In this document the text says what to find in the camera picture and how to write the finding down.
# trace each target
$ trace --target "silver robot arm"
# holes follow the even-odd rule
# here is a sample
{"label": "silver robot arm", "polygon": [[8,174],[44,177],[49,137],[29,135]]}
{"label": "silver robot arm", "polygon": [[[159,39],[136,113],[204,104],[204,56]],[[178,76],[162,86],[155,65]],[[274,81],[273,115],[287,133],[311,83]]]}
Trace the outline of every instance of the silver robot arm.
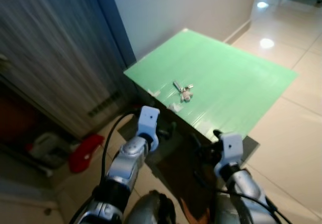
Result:
{"label": "silver robot arm", "polygon": [[123,212],[134,188],[139,169],[145,157],[158,146],[156,121],[159,109],[144,106],[138,121],[136,136],[121,146],[105,181],[94,192],[79,224],[122,223]]}
{"label": "silver robot arm", "polygon": [[[247,170],[240,169],[243,156],[242,137],[236,133],[217,133],[216,136],[221,148],[221,160],[214,167],[215,175],[224,180],[228,191],[244,194],[270,207],[272,203],[266,197],[265,191]],[[280,223],[268,210],[246,198],[219,195],[217,207],[216,223]]]}

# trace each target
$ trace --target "red object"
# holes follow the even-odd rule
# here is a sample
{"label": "red object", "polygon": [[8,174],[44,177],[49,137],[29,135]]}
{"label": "red object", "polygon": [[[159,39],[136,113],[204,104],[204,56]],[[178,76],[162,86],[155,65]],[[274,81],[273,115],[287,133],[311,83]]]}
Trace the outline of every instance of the red object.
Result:
{"label": "red object", "polygon": [[79,173],[90,165],[95,149],[101,145],[104,137],[94,134],[83,140],[74,153],[69,156],[68,163],[70,171]]}
{"label": "red object", "polygon": [[25,151],[27,151],[27,152],[31,151],[32,148],[33,148],[32,143],[28,143],[28,144],[25,145]]}

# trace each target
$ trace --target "white floor tile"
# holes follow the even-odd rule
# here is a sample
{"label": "white floor tile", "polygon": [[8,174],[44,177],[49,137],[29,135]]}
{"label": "white floor tile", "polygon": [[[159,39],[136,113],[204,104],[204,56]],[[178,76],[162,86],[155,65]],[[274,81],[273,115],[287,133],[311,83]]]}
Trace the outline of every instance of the white floor tile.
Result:
{"label": "white floor tile", "polygon": [[68,163],[65,163],[58,169],[54,170],[54,174],[49,178],[49,181],[54,188],[54,191],[58,193],[64,186],[64,182],[74,173],[70,172]]}
{"label": "white floor tile", "polygon": [[[97,134],[107,137],[107,135],[109,134],[112,126],[114,125],[114,123],[119,119],[121,115],[115,117],[111,122],[109,122],[108,124],[106,124],[105,127],[103,127]],[[118,124],[116,127],[116,130],[120,129],[122,126],[124,126],[128,121],[130,121],[132,119],[133,115],[128,115],[126,117],[124,117]]]}
{"label": "white floor tile", "polygon": [[43,224],[64,224],[64,220],[59,211],[53,210],[50,215],[45,216]]}
{"label": "white floor tile", "polygon": [[[112,160],[106,157],[106,170],[111,165]],[[77,206],[81,206],[92,194],[93,189],[99,184],[101,176],[101,158],[97,158],[90,163],[84,172],[69,178],[64,185],[64,191],[71,197]]]}
{"label": "white floor tile", "polygon": [[174,195],[153,175],[151,169],[146,164],[139,171],[134,189],[140,196],[147,194],[150,190],[157,190],[159,193],[165,194],[170,198],[175,206],[178,205],[178,201]]}
{"label": "white floor tile", "polygon": [[322,34],[316,39],[311,46],[310,51],[322,56]]}
{"label": "white floor tile", "polygon": [[321,223],[321,219],[305,208],[298,201],[292,198],[289,194],[282,191],[275,184],[261,175],[258,171],[249,165],[245,165],[253,179],[264,189],[268,198],[279,208],[279,210],[293,222],[293,224],[302,223]]}
{"label": "white floor tile", "polygon": [[315,3],[316,0],[280,0],[276,5],[306,14],[322,15],[322,8]]}
{"label": "white floor tile", "polygon": [[113,159],[117,151],[120,150],[120,147],[125,143],[126,140],[122,137],[122,135],[118,131],[115,131],[107,148],[107,154],[110,156],[110,158]]}
{"label": "white floor tile", "polygon": [[0,202],[0,222],[8,224],[43,224],[45,219],[43,211],[43,208]]}
{"label": "white floor tile", "polygon": [[265,8],[259,8],[257,6],[257,3],[259,3],[259,2],[255,1],[254,5],[253,5],[252,14],[251,14],[252,22],[254,22],[256,19],[258,19],[260,16],[262,16],[263,13],[271,7],[271,5],[268,4]]}
{"label": "white floor tile", "polygon": [[320,211],[320,212],[314,211],[314,210],[311,210],[311,211],[322,220],[322,211]]}
{"label": "white floor tile", "polygon": [[76,205],[76,203],[66,193],[66,191],[60,191],[57,194],[57,200],[64,222],[69,223],[70,219],[75,214],[77,209],[80,208],[80,205]]}
{"label": "white floor tile", "polygon": [[134,205],[136,204],[136,202],[140,199],[139,194],[136,192],[136,190],[133,189],[130,198],[127,202],[127,206],[124,210],[124,218],[126,218],[128,216],[128,214],[131,212],[132,208],[134,207]]}
{"label": "white floor tile", "polygon": [[177,224],[189,224],[180,205],[176,206],[176,221]]}
{"label": "white floor tile", "polygon": [[321,129],[321,116],[280,98],[251,131],[260,147],[248,161],[317,212],[322,208]]}
{"label": "white floor tile", "polygon": [[278,41],[274,42],[275,45],[271,48],[263,48],[260,45],[262,39],[261,36],[246,32],[233,46],[287,68],[292,68],[305,53],[303,49]]}
{"label": "white floor tile", "polygon": [[254,21],[249,32],[302,49],[309,49],[322,32],[322,15],[273,6]]}
{"label": "white floor tile", "polygon": [[322,115],[322,57],[307,52],[294,67],[299,74],[283,96]]}

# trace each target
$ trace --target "black cable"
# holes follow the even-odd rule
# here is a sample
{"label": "black cable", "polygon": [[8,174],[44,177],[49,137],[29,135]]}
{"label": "black cable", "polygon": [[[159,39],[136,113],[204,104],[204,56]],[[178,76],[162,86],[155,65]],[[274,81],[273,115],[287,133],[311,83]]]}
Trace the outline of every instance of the black cable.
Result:
{"label": "black cable", "polygon": [[[281,221],[278,219],[278,217],[276,216],[276,214],[274,213],[277,212],[279,214],[278,210],[272,210],[269,206],[265,205],[264,203],[260,202],[259,200],[252,198],[250,196],[244,195],[244,194],[240,194],[240,193],[235,193],[235,192],[230,192],[230,191],[225,191],[225,190],[221,190],[221,189],[214,189],[215,192],[219,192],[219,193],[223,193],[223,194],[228,194],[228,195],[233,195],[233,196],[239,196],[239,197],[243,197],[245,199],[251,200],[253,202],[256,202],[257,204],[259,204],[261,207],[265,208],[274,218],[274,220],[277,223],[281,223]],[[287,223],[292,224],[288,219],[285,219]]]}
{"label": "black cable", "polygon": [[[105,162],[106,162],[106,152],[107,152],[107,147],[109,145],[109,142],[111,140],[112,137],[112,133],[114,132],[117,124],[119,124],[119,122],[126,116],[130,115],[130,114],[135,114],[137,113],[137,111],[130,111],[130,112],[126,112],[124,113],[119,119],[117,119],[117,121],[114,123],[114,125],[112,126],[109,135],[105,141],[105,145],[104,145],[104,149],[103,149],[103,155],[102,155],[102,172],[101,172],[101,180],[100,180],[100,184],[102,184],[104,182],[104,177],[105,177]],[[69,224],[74,224],[75,221],[77,220],[78,216],[82,213],[82,211],[88,206],[88,204],[93,200],[93,196],[91,195],[84,203],[83,205],[76,211],[76,213],[73,215],[73,217],[71,218],[71,220],[69,221]]]}
{"label": "black cable", "polygon": [[288,224],[292,224],[292,222],[284,216],[279,210],[275,210],[277,214],[279,214]]}
{"label": "black cable", "polygon": [[72,218],[69,221],[69,224],[74,224],[79,215],[82,213],[82,211],[88,206],[88,204],[93,200],[93,196],[91,195],[84,203],[83,205],[75,212],[75,214],[72,216]]}
{"label": "black cable", "polygon": [[[265,197],[265,200],[266,200],[266,203],[267,205],[271,208],[271,210],[275,213],[277,211],[277,207],[276,205],[274,205],[274,203],[266,196]],[[281,220],[277,217],[277,215],[273,215],[273,218],[275,219],[275,221],[278,223],[278,224],[282,224],[281,223]]]}
{"label": "black cable", "polygon": [[107,136],[107,139],[105,141],[105,145],[104,145],[104,149],[103,149],[103,155],[102,155],[102,171],[101,171],[101,180],[100,180],[100,184],[102,184],[104,182],[104,177],[105,177],[105,159],[106,159],[106,153],[107,153],[107,147],[109,145],[109,142],[111,140],[112,137],[112,133],[115,130],[117,124],[119,124],[119,122],[126,117],[127,115],[130,114],[135,114],[137,113],[137,111],[129,111],[124,113],[119,119],[117,119],[117,121],[114,123],[113,127],[111,128],[109,135]]}
{"label": "black cable", "polygon": [[240,224],[254,224],[250,209],[239,196],[231,196],[230,202],[238,213]]}
{"label": "black cable", "polygon": [[215,191],[215,192],[219,192],[219,193],[223,193],[223,194],[227,194],[227,195],[233,195],[233,196],[239,196],[239,197],[243,197],[245,199],[248,199],[248,200],[251,200],[253,202],[256,202],[257,204],[259,204],[261,207],[263,207],[264,209],[266,209],[271,215],[272,217],[274,218],[274,220],[280,224],[281,221],[279,220],[279,218],[276,216],[276,213],[278,213],[288,224],[292,224],[292,222],[287,218],[285,217],[282,213],[280,213],[278,211],[277,208],[271,208],[267,205],[265,205],[264,203],[260,202],[259,200],[255,199],[255,198],[252,198],[250,196],[247,196],[247,195],[244,195],[244,194],[241,194],[241,193],[236,193],[236,192],[231,192],[231,191],[226,191],[226,190],[221,190],[221,189],[218,189],[218,188],[211,188],[210,186],[207,185],[207,183],[198,175],[197,172],[194,172],[194,176],[198,179],[198,181],[204,186],[206,187],[207,189],[209,189],[210,191]]}

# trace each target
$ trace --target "green board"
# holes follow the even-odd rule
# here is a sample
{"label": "green board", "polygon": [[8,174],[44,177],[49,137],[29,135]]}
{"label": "green board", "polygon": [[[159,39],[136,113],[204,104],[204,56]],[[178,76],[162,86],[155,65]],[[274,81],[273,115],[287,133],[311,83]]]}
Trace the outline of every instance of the green board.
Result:
{"label": "green board", "polygon": [[[160,91],[156,98],[165,106],[182,106],[176,114],[210,140],[215,128],[245,137],[296,78],[287,68],[190,30],[125,74],[146,91]],[[174,80],[194,85],[190,102],[180,102]]]}

